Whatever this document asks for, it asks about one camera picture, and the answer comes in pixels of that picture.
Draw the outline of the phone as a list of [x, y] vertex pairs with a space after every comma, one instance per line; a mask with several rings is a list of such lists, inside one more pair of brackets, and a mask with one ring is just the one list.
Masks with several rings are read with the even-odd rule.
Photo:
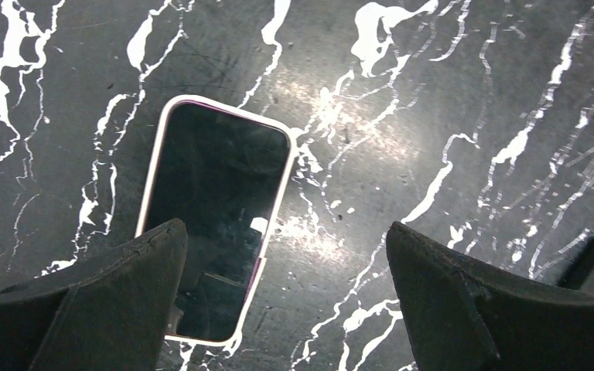
[[164, 105], [135, 232], [186, 228], [166, 339], [221, 345], [241, 331], [295, 157], [280, 121], [193, 94]]

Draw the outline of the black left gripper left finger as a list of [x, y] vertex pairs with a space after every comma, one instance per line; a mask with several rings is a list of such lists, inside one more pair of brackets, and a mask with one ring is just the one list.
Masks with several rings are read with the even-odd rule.
[[0, 370], [152, 370], [187, 252], [174, 219], [0, 291]]

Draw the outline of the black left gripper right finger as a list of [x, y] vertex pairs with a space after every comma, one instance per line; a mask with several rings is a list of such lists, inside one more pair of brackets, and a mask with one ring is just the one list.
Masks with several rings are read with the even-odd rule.
[[512, 274], [399, 222], [386, 250], [420, 370], [594, 370], [594, 294]]

